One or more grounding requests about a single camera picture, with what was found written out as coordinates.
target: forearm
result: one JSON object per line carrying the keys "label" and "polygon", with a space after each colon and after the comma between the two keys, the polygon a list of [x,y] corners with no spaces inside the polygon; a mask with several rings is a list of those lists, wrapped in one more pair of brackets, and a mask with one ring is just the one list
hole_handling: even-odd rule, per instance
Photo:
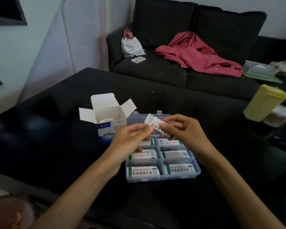
{"label": "forearm", "polygon": [[89,207],[114,175],[106,170],[106,162],[97,160],[61,197],[30,227],[30,229],[74,229]]}
{"label": "forearm", "polygon": [[220,153],[207,167],[243,228],[285,228]]}

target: white cardboard box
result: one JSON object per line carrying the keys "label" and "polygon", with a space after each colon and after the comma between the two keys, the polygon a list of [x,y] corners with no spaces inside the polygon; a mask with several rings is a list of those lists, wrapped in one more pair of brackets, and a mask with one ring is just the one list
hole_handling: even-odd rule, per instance
{"label": "white cardboard box", "polygon": [[[120,106],[113,93],[93,95],[91,103],[93,110],[79,108],[80,119],[97,124],[100,145],[109,145],[116,130],[126,125],[126,118],[137,108],[131,99]],[[114,121],[98,124],[107,118],[114,118]]]}

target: pink jacket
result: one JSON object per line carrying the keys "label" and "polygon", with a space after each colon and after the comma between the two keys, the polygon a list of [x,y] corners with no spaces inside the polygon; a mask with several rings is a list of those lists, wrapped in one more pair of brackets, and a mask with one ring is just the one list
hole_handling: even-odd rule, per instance
{"label": "pink jacket", "polygon": [[176,34],[168,46],[159,46],[157,55],[176,61],[183,68],[214,75],[242,77],[242,66],[223,59],[191,31]]}

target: hand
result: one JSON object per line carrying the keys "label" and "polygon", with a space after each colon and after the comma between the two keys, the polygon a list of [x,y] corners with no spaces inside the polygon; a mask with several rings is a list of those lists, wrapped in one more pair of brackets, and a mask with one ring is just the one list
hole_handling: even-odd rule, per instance
{"label": "hand", "polygon": [[144,123],[119,128],[116,131],[110,146],[100,159],[104,159],[106,165],[109,165],[118,172],[121,163],[125,161],[130,154],[135,150],[143,150],[138,147],[140,142],[151,140],[150,134],[153,132],[154,126],[148,126]]}
{"label": "hand", "polygon": [[194,153],[201,164],[206,165],[206,159],[212,158],[219,153],[206,137],[198,120],[177,114],[166,117],[163,121],[175,121],[170,124],[160,124],[160,128],[181,141]]}

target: open box flap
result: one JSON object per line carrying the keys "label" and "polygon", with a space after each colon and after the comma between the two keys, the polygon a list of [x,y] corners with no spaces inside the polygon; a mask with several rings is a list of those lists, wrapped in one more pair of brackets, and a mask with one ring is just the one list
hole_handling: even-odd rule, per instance
{"label": "open box flap", "polygon": [[80,110],[80,119],[82,121],[88,121],[95,124],[97,123],[94,110],[87,108],[79,108],[79,110]]}
{"label": "open box flap", "polygon": [[126,116],[129,117],[130,114],[137,109],[131,99],[127,100],[124,104],[121,105],[121,108]]}
{"label": "open box flap", "polygon": [[115,99],[113,93],[93,95],[91,96],[91,103],[93,109],[119,106],[119,103]]}

